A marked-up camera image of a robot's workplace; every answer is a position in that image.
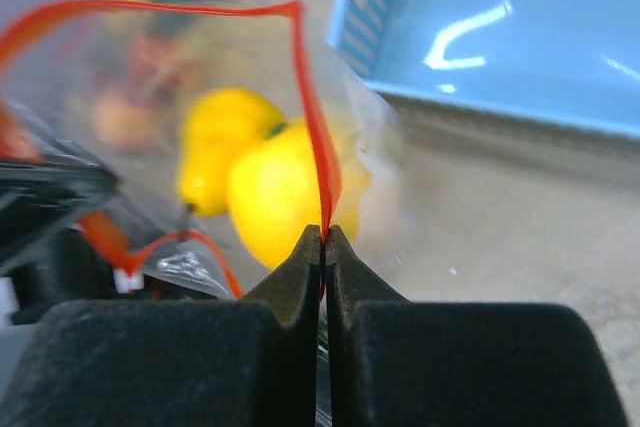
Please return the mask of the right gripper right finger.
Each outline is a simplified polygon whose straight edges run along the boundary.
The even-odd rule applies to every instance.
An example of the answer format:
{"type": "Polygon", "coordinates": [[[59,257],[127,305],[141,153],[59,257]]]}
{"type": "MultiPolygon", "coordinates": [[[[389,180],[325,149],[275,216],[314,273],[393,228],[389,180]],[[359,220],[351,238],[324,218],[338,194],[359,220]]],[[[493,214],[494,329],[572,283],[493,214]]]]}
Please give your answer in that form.
{"type": "Polygon", "coordinates": [[[355,254],[325,247],[337,426],[624,426],[588,324],[548,303],[412,302],[355,254]]]}

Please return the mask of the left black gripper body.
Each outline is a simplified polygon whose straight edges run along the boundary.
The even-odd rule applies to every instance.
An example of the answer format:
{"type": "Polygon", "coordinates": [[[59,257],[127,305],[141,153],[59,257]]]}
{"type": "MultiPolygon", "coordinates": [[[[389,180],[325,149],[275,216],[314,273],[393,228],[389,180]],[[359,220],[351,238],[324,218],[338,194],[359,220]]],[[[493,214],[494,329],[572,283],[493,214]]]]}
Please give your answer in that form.
{"type": "Polygon", "coordinates": [[[51,308],[74,300],[237,299],[240,288],[219,249],[196,231],[166,234],[137,252],[109,251],[107,233],[117,227],[102,206],[116,192],[103,165],[74,156],[41,156],[30,133],[1,106],[1,277],[9,280],[17,308],[15,326],[37,323],[51,308]],[[144,274],[164,244],[178,254],[171,267],[184,274],[201,243],[218,263],[226,284],[197,288],[144,274]]]}

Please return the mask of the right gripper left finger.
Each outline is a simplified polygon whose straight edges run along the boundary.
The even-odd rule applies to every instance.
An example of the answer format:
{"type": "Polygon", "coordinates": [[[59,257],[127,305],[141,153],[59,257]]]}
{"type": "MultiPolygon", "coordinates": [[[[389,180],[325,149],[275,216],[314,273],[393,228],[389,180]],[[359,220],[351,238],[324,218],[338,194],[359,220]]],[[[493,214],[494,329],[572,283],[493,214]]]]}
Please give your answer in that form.
{"type": "Polygon", "coordinates": [[[5,426],[311,426],[321,235],[237,301],[74,300],[44,315],[5,426]]]}

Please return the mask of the red yellow peach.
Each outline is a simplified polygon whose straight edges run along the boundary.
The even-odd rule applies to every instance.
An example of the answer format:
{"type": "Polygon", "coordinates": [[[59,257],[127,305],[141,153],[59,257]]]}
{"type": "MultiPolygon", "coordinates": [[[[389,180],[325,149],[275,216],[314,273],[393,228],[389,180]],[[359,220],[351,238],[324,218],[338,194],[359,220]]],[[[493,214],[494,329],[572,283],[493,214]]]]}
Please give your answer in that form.
{"type": "Polygon", "coordinates": [[[103,97],[94,107],[98,138],[123,151],[144,151],[154,142],[154,120],[149,109],[121,97],[103,97]]]}

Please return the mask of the clear zip bag orange zipper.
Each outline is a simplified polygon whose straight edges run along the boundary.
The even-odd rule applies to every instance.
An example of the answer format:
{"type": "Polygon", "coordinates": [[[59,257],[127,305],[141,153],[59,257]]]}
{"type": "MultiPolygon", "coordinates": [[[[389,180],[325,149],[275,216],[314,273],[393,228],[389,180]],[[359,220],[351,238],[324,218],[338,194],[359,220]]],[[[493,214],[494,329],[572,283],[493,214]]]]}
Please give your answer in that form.
{"type": "Polygon", "coordinates": [[[145,152],[161,144],[171,127],[178,104],[196,90],[208,69],[204,54],[193,36],[196,20],[177,35],[148,31],[152,16],[160,12],[102,13],[104,37],[86,53],[81,94],[71,95],[69,104],[86,107],[94,129],[94,107],[103,97],[121,97],[134,106],[151,111],[154,142],[145,152]]]}

